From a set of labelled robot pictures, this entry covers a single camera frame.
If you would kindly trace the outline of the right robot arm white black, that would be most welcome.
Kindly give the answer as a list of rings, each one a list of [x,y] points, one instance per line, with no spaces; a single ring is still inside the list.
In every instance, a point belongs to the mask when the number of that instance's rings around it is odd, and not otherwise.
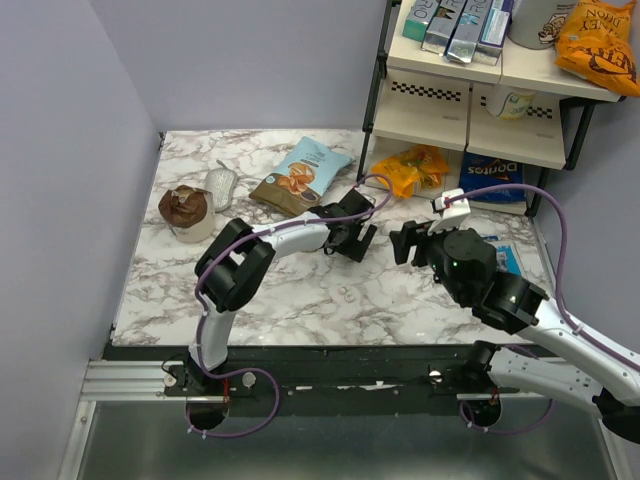
[[[562,358],[554,364],[477,341],[456,384],[524,390],[574,405],[630,442],[639,440],[639,355],[574,317],[538,286],[497,267],[496,249],[473,229],[431,233],[409,221],[390,239],[398,264],[429,267],[454,302],[483,324],[532,341]]]

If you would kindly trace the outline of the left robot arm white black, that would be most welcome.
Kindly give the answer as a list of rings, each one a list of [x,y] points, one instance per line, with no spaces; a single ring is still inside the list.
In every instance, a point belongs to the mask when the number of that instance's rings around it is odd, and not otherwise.
[[[254,298],[272,263],[316,250],[360,262],[377,231],[366,222],[378,210],[353,188],[340,201],[292,219],[260,226],[241,219],[228,222],[195,266],[194,294],[202,314],[189,347],[188,384],[201,395],[220,387],[226,375],[219,367],[228,358],[234,319]]]

